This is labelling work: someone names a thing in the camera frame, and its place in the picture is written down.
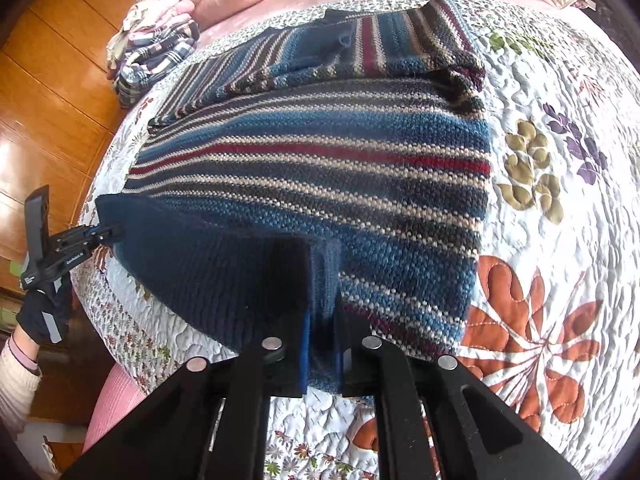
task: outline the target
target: wrist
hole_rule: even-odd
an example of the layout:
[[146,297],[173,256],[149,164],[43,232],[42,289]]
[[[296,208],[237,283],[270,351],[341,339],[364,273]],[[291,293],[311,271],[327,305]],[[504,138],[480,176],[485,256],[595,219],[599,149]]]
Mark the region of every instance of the wrist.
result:
[[16,346],[23,354],[32,361],[37,359],[40,345],[31,339],[29,334],[27,334],[19,324],[15,327],[13,338]]

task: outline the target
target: hand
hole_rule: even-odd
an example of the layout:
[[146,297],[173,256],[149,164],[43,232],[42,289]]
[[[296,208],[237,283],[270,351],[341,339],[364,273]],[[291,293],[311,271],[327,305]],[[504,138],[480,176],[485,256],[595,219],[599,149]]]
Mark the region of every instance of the hand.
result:
[[71,278],[68,274],[62,277],[62,284],[55,293],[53,301],[40,290],[28,290],[24,304],[15,317],[22,329],[37,345],[50,339],[49,327],[43,313],[52,316],[60,337],[64,339],[69,330],[68,322],[72,314]]

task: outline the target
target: bed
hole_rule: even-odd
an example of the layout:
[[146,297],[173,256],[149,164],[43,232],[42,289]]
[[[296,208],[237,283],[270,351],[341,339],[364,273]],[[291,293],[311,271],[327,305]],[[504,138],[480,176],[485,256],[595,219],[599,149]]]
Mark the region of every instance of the bed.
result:
[[[428,0],[265,0],[202,35],[195,54],[124,119],[84,202],[122,190],[146,124],[189,64],[328,7],[390,11]],[[456,354],[585,479],[640,418],[640,78],[578,9],[548,0],[453,0],[487,77],[492,180],[478,284]],[[234,354],[100,250],[73,274],[117,362],[150,392],[187,359]],[[372,407],[311,389],[271,401],[265,478],[373,479]]]

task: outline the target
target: purple leaf applique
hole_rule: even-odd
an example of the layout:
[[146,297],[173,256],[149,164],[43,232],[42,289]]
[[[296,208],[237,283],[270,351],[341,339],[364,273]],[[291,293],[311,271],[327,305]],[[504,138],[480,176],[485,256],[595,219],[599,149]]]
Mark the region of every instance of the purple leaf applique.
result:
[[574,134],[575,140],[580,141],[580,139],[582,138],[582,134],[581,134],[580,128],[578,128],[577,124],[569,123],[567,125],[567,127],[569,128],[569,131],[571,131],[571,133]]
[[593,184],[596,182],[596,177],[598,176],[593,164],[591,164],[590,162],[585,162],[580,166],[578,175],[580,175],[590,186],[593,186]]
[[551,128],[551,131],[555,134],[565,134],[566,133],[566,128],[564,126],[562,126],[562,124],[556,122],[556,121],[551,121],[548,125],[549,128]]
[[607,169],[607,165],[609,163],[607,162],[607,157],[606,157],[606,155],[604,153],[602,153],[602,152],[598,153],[598,158],[596,159],[596,164],[598,166],[600,166],[603,170]]
[[552,105],[545,103],[542,105],[542,109],[545,111],[545,114],[547,114],[548,116],[553,117],[556,120],[558,119],[558,115],[556,114],[556,111],[554,110]]
[[597,160],[598,158],[600,158],[600,155],[598,154],[598,147],[596,146],[595,140],[591,139],[591,137],[585,137],[584,145],[587,147],[587,150],[589,150],[590,155],[594,159]]
[[579,158],[580,160],[584,160],[584,157],[587,155],[584,151],[584,148],[575,142],[573,137],[567,137],[564,142],[566,142],[566,146],[569,149],[569,153],[571,153],[575,158]]

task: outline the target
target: wooden floor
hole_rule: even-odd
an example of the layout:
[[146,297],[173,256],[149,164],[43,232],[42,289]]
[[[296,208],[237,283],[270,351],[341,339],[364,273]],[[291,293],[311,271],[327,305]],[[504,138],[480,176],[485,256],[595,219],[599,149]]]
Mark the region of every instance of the wooden floor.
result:
[[50,185],[49,229],[76,221],[124,117],[105,46],[133,0],[35,0],[0,51],[0,278],[26,254],[24,200]]

